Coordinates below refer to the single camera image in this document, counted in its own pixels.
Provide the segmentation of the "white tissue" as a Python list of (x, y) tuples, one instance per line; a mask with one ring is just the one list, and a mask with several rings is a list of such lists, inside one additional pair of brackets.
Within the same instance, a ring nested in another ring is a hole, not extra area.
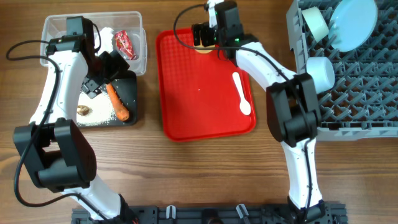
[(103, 52), (111, 53), (113, 49), (113, 29), (110, 27), (104, 27), (100, 30), (99, 35), (95, 35), (95, 48), (99, 47), (96, 55), (100, 56)]

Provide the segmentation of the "orange carrot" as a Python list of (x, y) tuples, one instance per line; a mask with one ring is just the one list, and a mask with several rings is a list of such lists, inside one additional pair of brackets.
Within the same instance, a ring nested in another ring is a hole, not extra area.
[(119, 96), (116, 93), (116, 90), (113, 88), (112, 84), (106, 84), (106, 91), (114, 108), (117, 119), (120, 121), (127, 121), (130, 117), (129, 111), (119, 99)]

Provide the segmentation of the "yellow plastic cup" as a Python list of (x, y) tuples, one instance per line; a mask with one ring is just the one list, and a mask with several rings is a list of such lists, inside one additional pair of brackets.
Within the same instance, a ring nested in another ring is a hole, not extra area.
[(211, 52), (211, 48), (214, 47), (214, 46), (215, 46), (215, 45), (211, 45), (211, 46), (204, 47), (202, 44), (200, 44), (200, 45), (197, 45), (197, 47), (198, 47), (198, 48), (202, 48), (202, 50), (196, 49), (196, 51), (197, 51), (198, 53), (200, 53), (200, 54), (208, 54), (208, 53)]

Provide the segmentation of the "mint green bowl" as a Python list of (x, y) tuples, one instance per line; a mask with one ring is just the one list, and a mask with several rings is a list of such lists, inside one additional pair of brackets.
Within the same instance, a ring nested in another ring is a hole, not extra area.
[(316, 42), (321, 41), (329, 33), (329, 28), (319, 8), (311, 7), (302, 11), (303, 18)]

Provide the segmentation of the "white plastic spoon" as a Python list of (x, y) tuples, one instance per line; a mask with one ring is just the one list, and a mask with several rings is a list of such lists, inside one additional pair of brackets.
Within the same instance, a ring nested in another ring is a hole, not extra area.
[(243, 86), (241, 83), (241, 79), (240, 79), (240, 75), (238, 72), (234, 72), (232, 74), (232, 78), (235, 84), (235, 87), (238, 91), (238, 95), (239, 95), (239, 109), (241, 110), (242, 114), (249, 116), (251, 114), (251, 105), (250, 103), (246, 100), (245, 96), (244, 96), (244, 92), (243, 92)]

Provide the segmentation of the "light blue plate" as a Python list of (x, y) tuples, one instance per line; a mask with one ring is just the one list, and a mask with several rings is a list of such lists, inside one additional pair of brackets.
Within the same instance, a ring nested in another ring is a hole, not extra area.
[(372, 34), (377, 14), (375, 0), (342, 0), (330, 18), (331, 46), (340, 52), (360, 47)]

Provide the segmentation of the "red strawberry snack wrapper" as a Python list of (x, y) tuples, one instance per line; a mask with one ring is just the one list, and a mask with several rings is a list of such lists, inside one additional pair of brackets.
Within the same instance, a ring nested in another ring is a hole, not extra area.
[(134, 60), (136, 57), (132, 42), (125, 30), (119, 31), (114, 34), (116, 47), (127, 57), (129, 60)]

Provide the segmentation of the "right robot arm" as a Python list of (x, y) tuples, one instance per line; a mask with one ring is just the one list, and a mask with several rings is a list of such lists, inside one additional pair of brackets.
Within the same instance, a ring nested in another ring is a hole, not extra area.
[(317, 128), (321, 121), (316, 84), (275, 61), (241, 24), (192, 25), (193, 48), (222, 51), (266, 91), (267, 124), (280, 142), (289, 172), (288, 204), (279, 215), (290, 223), (310, 223), (326, 215), (315, 167)]

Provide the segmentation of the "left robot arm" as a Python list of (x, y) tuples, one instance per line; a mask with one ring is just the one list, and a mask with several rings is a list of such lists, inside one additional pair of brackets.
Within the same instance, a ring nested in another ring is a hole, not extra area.
[[(115, 52), (96, 56), (94, 37), (77, 34), (47, 43), (48, 61), (44, 92), (27, 126), (14, 130), (20, 155), (14, 176), (14, 193), (26, 207), (44, 207), (71, 197), (83, 206), (95, 223), (139, 223), (121, 194), (111, 190), (97, 175), (95, 152), (76, 125), (76, 109), (86, 76), (107, 81), (126, 74), (127, 63)], [(19, 176), (25, 167), (33, 184), (58, 193), (46, 202), (24, 200)]]

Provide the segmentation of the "white rice pile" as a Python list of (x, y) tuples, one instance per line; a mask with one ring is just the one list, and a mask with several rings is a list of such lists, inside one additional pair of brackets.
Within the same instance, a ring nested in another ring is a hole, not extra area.
[(89, 109), (86, 115), (77, 113), (76, 121), (79, 126), (108, 125), (110, 122), (116, 121), (113, 105), (106, 92), (100, 93), (93, 99), (89, 98), (86, 93), (81, 92), (78, 105)]

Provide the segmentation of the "brown food scrap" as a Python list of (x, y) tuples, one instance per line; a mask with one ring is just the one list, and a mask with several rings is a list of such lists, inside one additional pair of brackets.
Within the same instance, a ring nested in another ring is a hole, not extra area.
[(76, 112), (80, 116), (87, 116), (91, 113), (91, 108), (85, 105), (78, 105)]

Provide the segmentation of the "light blue bowl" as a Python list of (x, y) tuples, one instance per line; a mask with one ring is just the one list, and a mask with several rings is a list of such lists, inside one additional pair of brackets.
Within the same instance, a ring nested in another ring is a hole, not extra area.
[(306, 70), (313, 78), (317, 94), (333, 88), (335, 72), (331, 61), (327, 57), (310, 57), (307, 60)]

